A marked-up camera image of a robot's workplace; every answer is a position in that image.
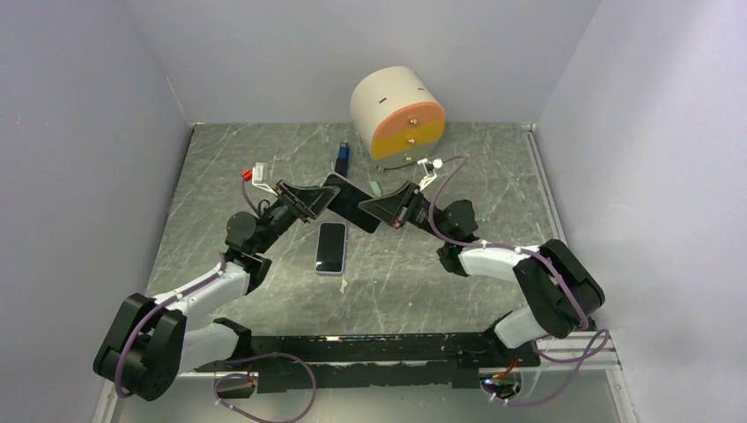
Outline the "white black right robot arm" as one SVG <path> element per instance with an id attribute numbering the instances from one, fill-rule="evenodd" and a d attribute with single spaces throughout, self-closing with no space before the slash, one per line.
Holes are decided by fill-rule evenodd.
<path id="1" fill-rule="evenodd" d="M 485 357 L 494 365 L 506 365 L 519 346 L 530 341 L 566 338 L 587 326 L 590 315 L 605 302 L 603 289 L 561 240 L 510 247 L 478 239 L 469 200 L 440 209 L 407 182 L 392 194 L 361 201 L 358 208 L 393 228 L 412 224 L 442 239 L 437 255 L 450 273 L 497 278 L 520 287 L 526 307 L 501 317 L 484 342 Z"/>

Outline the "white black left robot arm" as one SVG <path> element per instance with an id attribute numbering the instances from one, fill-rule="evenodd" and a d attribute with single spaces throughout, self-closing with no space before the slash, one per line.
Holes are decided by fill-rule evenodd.
<path id="1" fill-rule="evenodd" d="M 93 363 L 118 397 L 152 401 L 185 371 L 212 362 L 240 370 L 251 361 L 251 329 L 226 318 L 201 329 L 192 324 L 258 288 L 271 266 L 263 253 L 296 221 L 317 219 L 341 192 L 336 186 L 285 182 L 273 190 L 275 200 L 266 209 L 229 218 L 227 249 L 201 278 L 154 297 L 135 293 L 123 301 Z"/>

